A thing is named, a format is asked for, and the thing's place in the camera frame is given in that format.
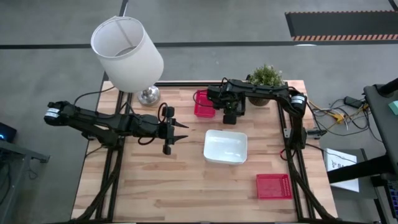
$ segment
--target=cable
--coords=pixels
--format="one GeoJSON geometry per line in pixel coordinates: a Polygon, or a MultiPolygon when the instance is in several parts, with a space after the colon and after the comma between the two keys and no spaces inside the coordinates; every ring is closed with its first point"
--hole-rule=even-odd
{"type": "Polygon", "coordinates": [[[314,146],[313,144],[309,144],[309,143],[305,143],[305,144],[308,145],[308,146],[314,147],[315,149],[319,149],[319,150],[321,150],[321,151],[323,151],[323,152],[325,152],[325,153],[327,153],[327,154],[329,154],[329,155],[337,156],[337,157],[339,157],[340,159],[344,159],[344,160],[346,160],[346,161],[350,161],[350,162],[353,162],[354,164],[356,164],[356,162],[354,162],[354,161],[352,161],[352,160],[349,160],[349,159],[346,159],[346,158],[344,158],[344,157],[342,157],[342,156],[339,156],[339,155],[330,153],[330,152],[328,152],[327,150],[324,150],[324,149],[322,149],[322,148],[320,148],[320,147],[318,147],[318,146],[314,146]]]}
{"type": "Polygon", "coordinates": [[[96,94],[96,93],[104,93],[104,92],[106,92],[106,91],[112,90],[113,88],[114,88],[114,86],[112,86],[111,88],[108,88],[108,89],[106,89],[106,90],[94,91],[94,92],[85,93],[85,94],[82,94],[82,95],[78,96],[78,97],[75,99],[75,102],[73,103],[73,109],[75,109],[77,101],[78,101],[80,98],[82,98],[83,96],[87,96],[87,95],[91,95],[91,94],[96,94]]]}
{"type": "Polygon", "coordinates": [[[378,138],[374,135],[374,133],[373,133],[373,131],[372,131],[372,129],[371,129],[371,124],[370,124],[370,122],[369,122],[369,114],[368,114],[369,112],[368,112],[368,111],[369,111],[368,109],[366,109],[366,112],[365,112],[365,110],[363,110],[363,114],[364,114],[364,116],[365,116],[365,118],[366,118],[366,124],[368,125],[369,130],[370,130],[372,136],[373,136],[377,141],[383,143],[382,140],[378,139],[378,138]]]}
{"type": "MultiPolygon", "coordinates": [[[[342,107],[344,107],[344,106],[349,106],[349,105],[340,105],[340,106],[337,106],[337,107],[333,107],[337,102],[339,102],[339,101],[341,101],[341,100],[344,100],[343,98],[341,98],[341,99],[337,99],[337,100],[335,100],[329,107],[330,107],[330,109],[341,109],[342,107]]],[[[360,100],[356,100],[356,101],[354,101],[354,102],[358,102],[358,101],[364,101],[364,98],[362,98],[362,99],[360,99],[360,100]]],[[[322,114],[322,115],[315,115],[315,116],[318,116],[318,117],[322,117],[322,116],[325,116],[325,115],[327,115],[328,113],[328,111],[320,111],[320,112],[324,112],[324,114],[322,114]]]]}
{"type": "Polygon", "coordinates": [[[351,115],[349,115],[345,110],[343,110],[342,108],[338,108],[339,110],[341,110],[345,115],[347,115],[347,118],[349,118],[350,120],[351,120],[351,122],[358,128],[358,129],[361,129],[361,130],[364,130],[364,129],[366,129],[367,128],[367,124],[365,124],[365,127],[360,127],[359,125],[357,125],[356,123],[355,123],[355,119],[352,119],[352,117],[351,117],[351,115]]]}
{"type": "Polygon", "coordinates": [[[96,151],[98,151],[98,150],[100,150],[100,149],[102,149],[104,146],[103,145],[101,145],[100,147],[98,147],[98,148],[96,148],[96,149],[94,149],[94,150],[92,150],[91,152],[89,152],[89,153],[87,153],[86,154],[86,156],[85,156],[85,158],[87,158],[91,153],[93,153],[93,152],[96,152],[96,151]]]}
{"type": "MultiPolygon", "coordinates": [[[[347,120],[345,119],[345,117],[344,117],[344,115],[343,115],[342,113],[340,113],[340,112],[337,111],[336,109],[331,109],[331,108],[321,108],[321,109],[319,109],[319,110],[331,110],[331,111],[335,111],[336,113],[338,113],[338,114],[343,118],[343,121],[344,121],[344,123],[346,124],[347,131],[348,131],[348,123],[347,123],[347,120]]],[[[338,124],[338,123],[339,123],[339,120],[337,120],[335,123],[333,123],[329,128],[333,127],[335,124],[338,124]]]]}
{"type": "Polygon", "coordinates": [[[195,96],[198,94],[198,93],[200,93],[200,92],[203,92],[203,91],[207,91],[207,90],[198,90],[198,91],[196,91],[193,95],[192,95],[192,99],[193,99],[193,101],[197,104],[197,105],[199,105],[199,106],[205,106],[205,107],[213,107],[213,105],[203,105],[203,104],[200,104],[200,103],[198,103],[197,101],[196,101],[196,99],[195,99],[195,96]]]}
{"type": "MultiPolygon", "coordinates": [[[[232,86],[237,86],[237,87],[241,87],[241,88],[247,88],[247,86],[242,86],[242,85],[238,85],[238,84],[235,84],[235,83],[233,83],[233,82],[231,82],[231,81],[229,81],[227,78],[223,78],[222,80],[221,80],[221,84],[220,84],[220,86],[222,86],[223,84],[224,84],[224,80],[226,80],[229,84],[231,84],[232,86]]],[[[292,86],[271,86],[272,87],[272,90],[286,90],[286,89],[289,89],[289,88],[293,88],[294,90],[296,90],[294,87],[292,87],[292,86]]]]}
{"type": "Polygon", "coordinates": [[[7,195],[8,195],[8,192],[9,192],[10,189],[11,189],[11,165],[10,165],[10,163],[7,163],[7,168],[8,168],[8,171],[7,171],[7,180],[4,180],[4,182],[1,184],[0,189],[2,189],[2,188],[4,187],[4,184],[6,183],[6,181],[8,182],[8,187],[7,187],[6,193],[4,194],[4,196],[2,197],[2,199],[0,200],[0,205],[2,205],[2,203],[4,202],[4,200],[6,199],[6,197],[7,197],[7,195]]]}
{"type": "Polygon", "coordinates": [[[142,139],[143,137],[140,137],[139,139],[138,139],[138,144],[140,144],[140,146],[146,146],[146,145],[148,145],[148,144],[150,144],[150,143],[152,143],[154,140],[155,140],[155,137],[153,137],[151,140],[149,140],[148,142],[141,142],[141,139],[142,139]]]}
{"type": "Polygon", "coordinates": [[[159,120],[159,122],[160,123],[163,123],[165,120],[166,120],[166,117],[167,117],[167,108],[168,108],[169,106],[167,105],[167,103],[161,103],[160,104],[160,106],[159,106],[159,109],[157,110],[157,119],[159,120]],[[163,120],[160,120],[160,109],[162,109],[162,106],[165,106],[165,108],[166,108],[166,113],[165,113],[165,115],[163,116],[163,120]]]}
{"type": "Polygon", "coordinates": [[[350,135],[358,134],[358,133],[361,133],[361,132],[364,132],[364,131],[368,130],[368,128],[366,128],[366,129],[364,129],[364,130],[356,131],[356,132],[349,133],[349,134],[337,134],[337,133],[334,133],[333,131],[330,131],[330,130],[329,130],[328,128],[326,128],[325,125],[323,125],[321,122],[317,122],[317,123],[318,123],[320,126],[322,126],[323,128],[325,128],[325,130],[327,130],[330,134],[334,134],[334,135],[337,135],[337,136],[350,136],[350,135]]]}
{"type": "Polygon", "coordinates": [[[312,115],[313,115],[313,118],[314,118],[315,123],[317,124],[319,130],[322,130],[322,128],[320,128],[320,126],[322,126],[322,127],[323,127],[325,130],[327,130],[329,133],[334,134],[334,135],[337,135],[337,136],[350,136],[350,135],[358,134],[358,133],[361,133],[361,132],[363,132],[363,131],[368,130],[368,129],[366,128],[366,129],[364,129],[364,130],[360,130],[360,131],[357,131],[357,132],[354,132],[354,133],[349,133],[349,134],[337,134],[337,133],[334,133],[333,131],[330,131],[328,128],[325,127],[325,125],[323,125],[321,122],[319,122],[319,121],[317,120],[317,117],[315,116],[315,113],[313,112],[313,110],[312,110],[311,106],[308,104],[308,102],[307,102],[307,105],[308,105],[308,107],[310,108],[310,111],[311,111],[311,113],[312,113],[312,115]]]}
{"type": "Polygon", "coordinates": [[[307,106],[308,106],[308,108],[310,108],[310,111],[311,111],[311,114],[312,114],[312,116],[313,116],[313,119],[315,120],[315,123],[317,124],[318,129],[321,131],[322,128],[319,126],[319,123],[318,123],[318,120],[317,120],[317,116],[316,116],[315,113],[313,112],[313,110],[312,110],[310,104],[308,103],[308,100],[307,100],[307,106]]]}
{"type": "MultiPolygon", "coordinates": [[[[140,117],[138,117],[137,114],[135,114],[134,110],[132,109],[131,104],[129,102],[126,102],[126,103],[127,103],[128,107],[130,108],[130,110],[132,112],[131,115],[133,117],[135,117],[136,119],[140,119],[140,117]]],[[[152,123],[152,122],[149,122],[149,121],[144,121],[144,120],[141,120],[141,121],[144,122],[144,123],[147,123],[147,124],[151,124],[151,125],[160,125],[160,123],[155,124],[155,123],[152,123]]]]}
{"type": "MultiPolygon", "coordinates": [[[[283,149],[282,151],[279,152],[279,157],[280,157],[281,159],[283,159],[284,161],[287,161],[287,159],[285,159],[285,158],[282,156],[282,154],[284,153],[284,151],[286,151],[286,149],[283,149]]],[[[293,151],[292,158],[294,157],[294,155],[296,155],[296,150],[293,151]]]]}

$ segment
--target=white bowl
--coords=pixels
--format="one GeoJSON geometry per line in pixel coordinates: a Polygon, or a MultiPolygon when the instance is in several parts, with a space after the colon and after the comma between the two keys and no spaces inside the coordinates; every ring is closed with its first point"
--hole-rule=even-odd
{"type": "Polygon", "coordinates": [[[232,131],[208,130],[203,155],[209,162],[242,164],[248,158],[248,136],[232,131]]]}

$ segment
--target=green plant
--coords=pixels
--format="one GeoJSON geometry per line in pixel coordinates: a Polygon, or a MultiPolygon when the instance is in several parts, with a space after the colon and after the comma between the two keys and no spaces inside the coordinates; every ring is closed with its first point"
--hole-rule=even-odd
{"type": "Polygon", "coordinates": [[[275,70],[272,65],[267,66],[264,64],[264,66],[253,71],[249,78],[249,83],[253,85],[281,86],[284,84],[281,73],[281,71],[275,70]]]}

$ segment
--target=white paper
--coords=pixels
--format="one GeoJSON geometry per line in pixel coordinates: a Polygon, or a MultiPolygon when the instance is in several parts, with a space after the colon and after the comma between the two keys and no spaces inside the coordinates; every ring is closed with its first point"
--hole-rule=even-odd
{"type": "MultiPolygon", "coordinates": [[[[336,150],[332,150],[332,149],[326,149],[327,152],[331,153],[331,154],[336,154],[338,156],[341,156],[345,159],[349,159],[353,162],[356,162],[356,156],[347,154],[347,153],[343,153],[343,152],[339,152],[336,150]]],[[[328,153],[325,153],[325,163],[326,163],[326,169],[327,171],[331,171],[331,170],[335,170],[335,169],[339,169],[341,167],[345,167],[345,166],[350,166],[353,165],[355,163],[351,162],[351,161],[347,161],[345,159],[342,159],[338,156],[334,156],[328,153]]],[[[342,181],[342,182],[338,182],[338,183],[333,183],[330,184],[332,187],[339,187],[342,189],[346,189],[346,190],[352,190],[354,192],[359,192],[359,184],[358,184],[358,179],[353,179],[353,180],[347,180],[347,181],[342,181]]]]}

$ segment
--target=desk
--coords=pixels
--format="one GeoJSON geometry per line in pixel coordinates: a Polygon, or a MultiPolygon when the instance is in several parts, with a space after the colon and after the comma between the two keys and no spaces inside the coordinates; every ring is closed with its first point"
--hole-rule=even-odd
{"type": "MultiPolygon", "coordinates": [[[[288,81],[298,91],[306,92],[302,80],[288,81]]],[[[111,87],[105,82],[103,89],[111,87]]],[[[297,220],[293,200],[258,200],[256,174],[288,174],[287,163],[279,157],[284,148],[277,104],[255,107],[246,104],[246,115],[236,125],[222,124],[223,113],[212,119],[193,114],[192,95],[206,87],[160,87],[161,102],[175,107],[175,118],[189,126],[176,128],[175,134],[187,134],[172,146],[172,154],[162,153],[163,141],[140,146],[136,138],[126,138],[118,185],[114,222],[293,222],[297,220]],[[222,129],[244,132],[248,136],[248,159],[240,166],[211,164],[203,158],[205,132],[222,129]]],[[[117,90],[103,93],[98,111],[113,113],[117,90]]],[[[156,114],[158,105],[143,107],[132,101],[136,113],[156,114]]],[[[303,119],[313,128],[309,109],[303,119]]],[[[318,145],[316,140],[308,140],[318,145]]],[[[91,142],[88,151],[99,146],[91,142]]],[[[83,213],[98,193],[103,175],[106,150],[91,154],[84,163],[72,218],[83,213]]],[[[323,163],[322,152],[303,150],[311,190],[330,214],[336,216],[335,203],[323,163]]],[[[304,214],[305,197],[300,193],[304,214]]],[[[109,197],[105,199],[107,210],[109,197]]]]}

